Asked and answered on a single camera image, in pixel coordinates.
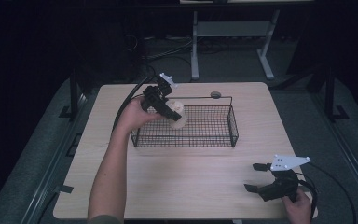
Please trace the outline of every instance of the table top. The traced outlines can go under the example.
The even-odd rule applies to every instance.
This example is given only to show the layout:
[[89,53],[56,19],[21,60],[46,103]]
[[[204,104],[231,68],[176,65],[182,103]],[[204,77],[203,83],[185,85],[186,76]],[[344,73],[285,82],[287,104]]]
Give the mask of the table top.
[[[107,149],[115,115],[134,85],[101,87],[60,194],[56,218],[87,218],[94,176]],[[127,219],[246,219],[285,217],[281,200],[264,202],[243,184],[265,186],[270,172],[253,163],[294,151],[264,83],[180,84],[169,97],[232,96],[239,139],[235,147],[128,146]],[[209,104],[199,100],[197,104]]]

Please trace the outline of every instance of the black wire basket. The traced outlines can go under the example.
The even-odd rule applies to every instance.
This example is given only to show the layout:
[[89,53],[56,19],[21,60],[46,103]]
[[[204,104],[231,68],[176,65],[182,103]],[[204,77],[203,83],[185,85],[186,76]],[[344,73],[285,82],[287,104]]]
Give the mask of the black wire basket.
[[[211,97],[186,97],[170,99],[199,99]],[[167,119],[155,120],[131,132],[135,147],[235,147],[239,138],[232,106],[229,105],[187,105],[187,123],[181,129],[173,129]]]

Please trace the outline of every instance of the floor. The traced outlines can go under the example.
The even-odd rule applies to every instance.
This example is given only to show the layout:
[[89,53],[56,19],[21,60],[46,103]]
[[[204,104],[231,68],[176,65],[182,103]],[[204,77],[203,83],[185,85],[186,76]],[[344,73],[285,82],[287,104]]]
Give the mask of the floor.
[[[183,46],[187,39],[155,40],[146,44],[149,55],[167,52]],[[275,41],[268,59],[275,79],[267,80],[256,56],[262,38],[204,39],[200,49],[200,79],[191,80],[190,52],[166,55],[148,62],[139,73],[166,73],[175,82],[265,82],[270,87],[292,77],[285,74],[296,42]],[[358,223],[358,106],[351,93],[336,81],[335,105],[341,105],[349,119],[332,123],[323,112],[324,91],[308,93],[305,77],[285,90],[271,91],[283,125],[297,156],[309,156],[314,164],[329,175],[309,165],[303,165],[304,175],[313,180],[319,190],[318,213],[313,223],[353,223],[348,192],[356,210]],[[15,169],[0,193],[0,223],[86,223],[85,220],[58,220],[52,215],[57,188],[62,185],[76,153],[98,87],[79,101],[79,113],[72,122],[60,118],[62,109],[70,104],[69,81],[62,83],[33,136],[24,149]],[[128,223],[154,223],[158,220]],[[175,220],[169,223],[232,223],[231,220]],[[243,223],[288,223],[287,220],[244,220]]]

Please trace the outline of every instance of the black clamp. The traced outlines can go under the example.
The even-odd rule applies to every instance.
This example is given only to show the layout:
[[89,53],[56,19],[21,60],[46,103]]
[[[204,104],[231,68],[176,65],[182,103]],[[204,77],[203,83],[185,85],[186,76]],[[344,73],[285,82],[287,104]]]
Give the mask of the black clamp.
[[[270,170],[271,163],[253,165],[256,171]],[[264,202],[288,196],[292,202],[296,201],[296,192],[298,188],[298,177],[293,170],[271,171],[275,176],[275,181],[264,187],[244,184],[246,190],[251,193],[257,193],[263,198]]]
[[156,111],[167,119],[179,120],[182,116],[171,110],[165,103],[168,101],[165,96],[172,93],[170,84],[162,77],[158,77],[157,86],[148,86],[144,91],[145,100],[141,103],[144,111],[152,106]]

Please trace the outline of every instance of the table leg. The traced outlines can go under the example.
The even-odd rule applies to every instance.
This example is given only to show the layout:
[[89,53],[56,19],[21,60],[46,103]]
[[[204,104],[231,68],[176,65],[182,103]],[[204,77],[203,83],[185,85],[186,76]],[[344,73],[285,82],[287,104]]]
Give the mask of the table leg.
[[280,10],[275,10],[272,16],[272,19],[269,23],[267,33],[266,33],[266,42],[262,49],[257,50],[258,58],[263,66],[264,73],[266,74],[267,79],[274,79],[274,74],[272,73],[271,68],[269,67],[269,61],[267,60],[267,51],[269,50],[269,43],[271,42],[272,35],[274,34],[275,26],[279,17]]
[[197,11],[194,12],[193,20],[193,50],[191,52],[191,79],[199,79],[199,60],[197,58]]

